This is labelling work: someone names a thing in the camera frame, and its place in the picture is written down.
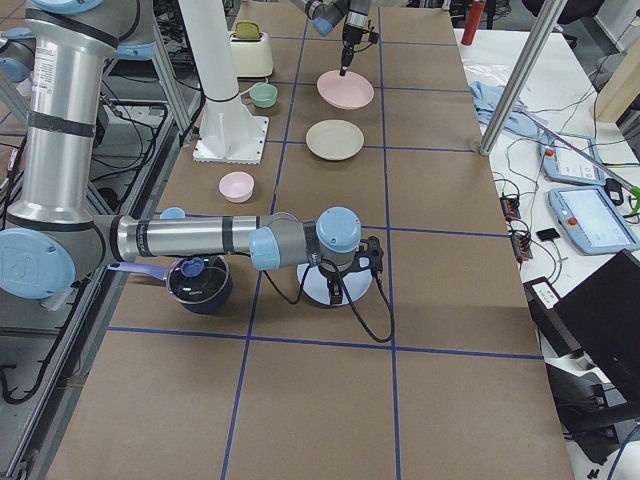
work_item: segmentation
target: black monitor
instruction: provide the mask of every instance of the black monitor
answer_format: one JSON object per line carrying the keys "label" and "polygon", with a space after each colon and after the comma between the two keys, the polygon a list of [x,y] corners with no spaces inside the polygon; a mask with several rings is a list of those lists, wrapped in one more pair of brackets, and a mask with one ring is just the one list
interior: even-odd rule
{"label": "black monitor", "polygon": [[554,308],[625,399],[640,401],[640,262],[618,252]]}

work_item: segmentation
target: pink bowl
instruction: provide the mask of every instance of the pink bowl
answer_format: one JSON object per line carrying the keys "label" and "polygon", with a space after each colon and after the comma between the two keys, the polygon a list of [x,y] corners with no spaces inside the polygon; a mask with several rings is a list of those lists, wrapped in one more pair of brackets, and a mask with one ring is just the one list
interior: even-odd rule
{"label": "pink bowl", "polygon": [[329,105],[343,110],[362,108],[373,100],[373,87],[369,80],[349,71],[344,77],[338,70],[320,75],[318,92]]}
{"label": "pink bowl", "polygon": [[245,172],[231,172],[220,180],[218,189],[231,203],[246,202],[253,194],[253,177]]}

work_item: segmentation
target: yellow object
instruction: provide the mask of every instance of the yellow object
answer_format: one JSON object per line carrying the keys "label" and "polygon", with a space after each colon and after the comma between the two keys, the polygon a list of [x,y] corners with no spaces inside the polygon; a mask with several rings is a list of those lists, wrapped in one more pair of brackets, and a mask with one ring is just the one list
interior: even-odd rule
{"label": "yellow object", "polygon": [[234,36],[236,40],[260,40],[260,28],[257,23],[238,22]]}

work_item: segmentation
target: blue and white device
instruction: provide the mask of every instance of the blue and white device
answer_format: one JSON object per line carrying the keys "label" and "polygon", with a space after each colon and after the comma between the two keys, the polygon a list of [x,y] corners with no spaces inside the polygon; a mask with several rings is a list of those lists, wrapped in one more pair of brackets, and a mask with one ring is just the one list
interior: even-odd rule
{"label": "blue and white device", "polygon": [[640,249],[631,227],[598,186],[550,190],[549,204],[571,241],[587,255]]}
{"label": "blue and white device", "polygon": [[[577,149],[602,163],[591,137],[567,133],[561,133],[560,136]],[[544,173],[549,180],[573,185],[604,186],[606,180],[604,171],[560,142],[551,140],[546,144],[540,143],[539,151],[540,157],[542,157],[542,168],[544,168]]]}

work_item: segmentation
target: green bowl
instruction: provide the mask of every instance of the green bowl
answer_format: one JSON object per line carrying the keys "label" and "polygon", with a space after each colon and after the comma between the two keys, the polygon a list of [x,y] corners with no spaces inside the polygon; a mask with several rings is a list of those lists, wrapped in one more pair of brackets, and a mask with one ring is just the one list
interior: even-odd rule
{"label": "green bowl", "polygon": [[276,104],[278,89],[269,83],[258,83],[250,91],[253,104],[259,108],[269,108]]}

